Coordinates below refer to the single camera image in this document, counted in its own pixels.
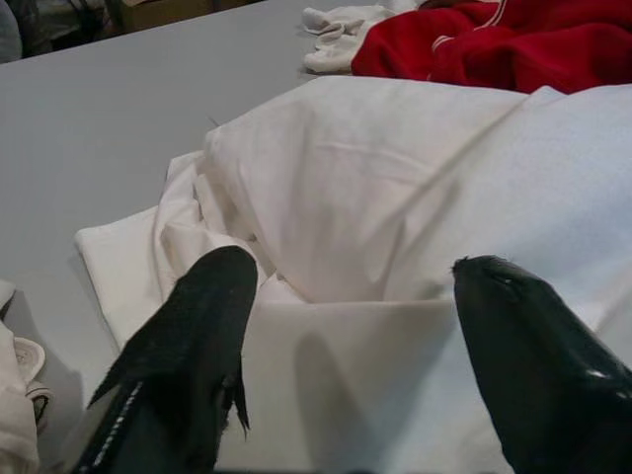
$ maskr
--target table surface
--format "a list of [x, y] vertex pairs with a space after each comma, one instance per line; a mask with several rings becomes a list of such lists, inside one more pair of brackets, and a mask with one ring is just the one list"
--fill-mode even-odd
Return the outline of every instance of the table surface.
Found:
[[18, 288], [5, 323], [46, 350], [44, 465], [117, 354], [75, 232], [155, 205], [169, 160], [214, 121], [312, 78], [308, 6], [338, 5], [268, 0], [0, 65], [0, 277]]

